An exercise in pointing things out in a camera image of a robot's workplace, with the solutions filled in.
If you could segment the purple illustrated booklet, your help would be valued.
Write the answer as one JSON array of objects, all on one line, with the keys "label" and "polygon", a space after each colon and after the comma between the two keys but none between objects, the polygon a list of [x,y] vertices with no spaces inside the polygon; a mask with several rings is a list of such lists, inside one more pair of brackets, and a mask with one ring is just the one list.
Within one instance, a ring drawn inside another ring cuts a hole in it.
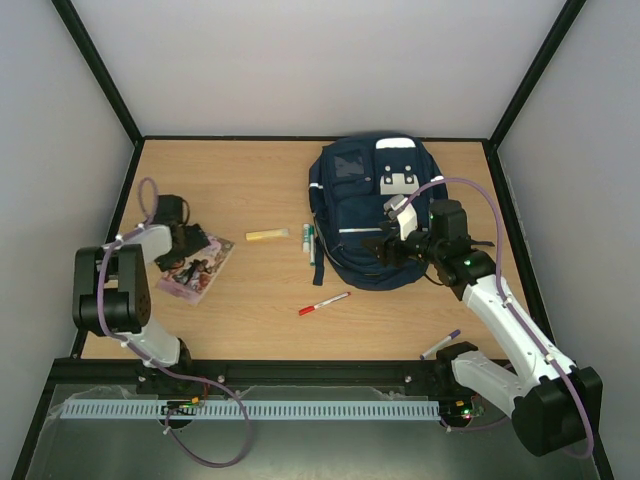
[{"label": "purple illustrated booklet", "polygon": [[163,272],[155,288],[172,297],[197,305],[231,257],[235,243],[205,233],[207,244]]}]

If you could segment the navy blue backpack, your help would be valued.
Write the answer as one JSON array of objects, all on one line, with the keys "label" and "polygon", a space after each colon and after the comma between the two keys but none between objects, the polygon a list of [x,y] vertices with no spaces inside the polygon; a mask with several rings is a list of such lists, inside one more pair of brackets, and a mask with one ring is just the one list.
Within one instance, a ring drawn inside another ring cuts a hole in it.
[{"label": "navy blue backpack", "polygon": [[387,236],[383,205],[395,195],[409,199],[421,230],[429,227],[433,202],[453,200],[434,157],[418,139],[382,133],[341,138],[324,146],[310,167],[308,189],[314,285],[322,285],[326,264],[346,284],[367,291],[395,290],[426,276],[428,263],[382,265],[361,245],[363,239]]}]

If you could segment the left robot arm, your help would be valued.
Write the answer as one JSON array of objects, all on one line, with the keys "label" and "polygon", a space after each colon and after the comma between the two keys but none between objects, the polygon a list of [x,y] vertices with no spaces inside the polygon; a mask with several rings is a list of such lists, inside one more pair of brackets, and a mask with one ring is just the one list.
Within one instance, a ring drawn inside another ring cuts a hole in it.
[{"label": "left robot arm", "polygon": [[204,389],[191,353],[154,318],[147,265],[173,247],[171,228],[151,218],[74,258],[72,319],[76,328],[116,341],[141,362],[140,384],[159,394]]}]

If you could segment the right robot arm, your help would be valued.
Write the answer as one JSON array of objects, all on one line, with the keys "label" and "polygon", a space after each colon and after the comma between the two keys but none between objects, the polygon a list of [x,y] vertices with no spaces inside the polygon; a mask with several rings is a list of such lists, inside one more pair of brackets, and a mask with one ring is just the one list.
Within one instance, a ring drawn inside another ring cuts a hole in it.
[{"label": "right robot arm", "polygon": [[436,379],[445,390],[469,388],[497,407],[512,423],[523,446],[542,456],[585,441],[585,457],[595,445],[602,382],[590,367],[579,368],[540,330],[511,293],[491,256],[468,233],[467,215],[455,200],[429,207],[429,227],[421,230],[407,197],[384,205],[387,236],[364,246],[383,265],[410,259],[435,267],[440,282],[489,329],[507,355],[506,369],[476,347],[441,350]]}]

